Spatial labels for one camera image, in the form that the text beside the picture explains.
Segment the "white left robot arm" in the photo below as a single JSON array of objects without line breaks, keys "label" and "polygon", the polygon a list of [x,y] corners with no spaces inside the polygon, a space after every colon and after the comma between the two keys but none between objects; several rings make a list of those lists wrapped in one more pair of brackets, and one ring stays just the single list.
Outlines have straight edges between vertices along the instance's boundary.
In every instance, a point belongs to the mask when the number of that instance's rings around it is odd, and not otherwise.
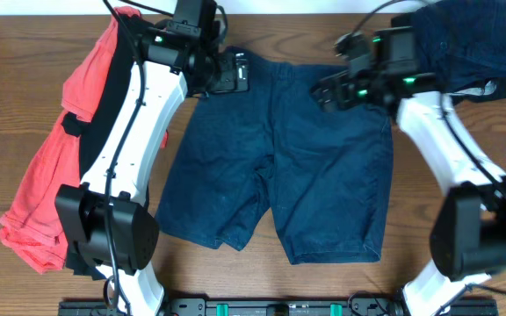
[{"label": "white left robot arm", "polygon": [[180,1],[141,31],[120,30],[133,59],[123,104],[105,144],[76,186],[64,184],[55,207],[69,250],[105,277],[98,315],[159,315],[164,289],[151,259],[159,226],[148,212],[148,182],[177,108],[196,95],[248,89],[248,63],[221,52],[228,32],[214,1]]}]

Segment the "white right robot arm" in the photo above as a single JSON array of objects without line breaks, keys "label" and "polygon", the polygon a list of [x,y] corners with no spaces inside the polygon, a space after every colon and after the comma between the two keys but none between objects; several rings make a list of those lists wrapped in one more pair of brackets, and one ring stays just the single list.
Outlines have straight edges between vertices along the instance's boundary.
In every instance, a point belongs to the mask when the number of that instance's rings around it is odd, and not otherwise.
[{"label": "white right robot arm", "polygon": [[430,261],[379,314],[487,312],[487,304],[462,297],[487,289],[506,269],[506,173],[463,126],[437,77],[419,68],[411,27],[379,30],[372,39],[354,31],[334,48],[348,68],[321,79],[313,99],[324,111],[384,109],[417,146],[444,196],[430,233]]}]

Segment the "dark blue shorts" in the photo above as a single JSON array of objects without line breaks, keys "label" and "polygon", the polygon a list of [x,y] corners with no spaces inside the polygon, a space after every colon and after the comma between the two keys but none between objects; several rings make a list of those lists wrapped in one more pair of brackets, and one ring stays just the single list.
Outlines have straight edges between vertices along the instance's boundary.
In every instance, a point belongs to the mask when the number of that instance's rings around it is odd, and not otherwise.
[{"label": "dark blue shorts", "polygon": [[155,215],[161,230],[241,250],[271,212],[291,264],[378,261],[389,117],[370,104],[321,111],[310,90],[336,66],[245,56],[249,89],[202,99],[192,114]]}]

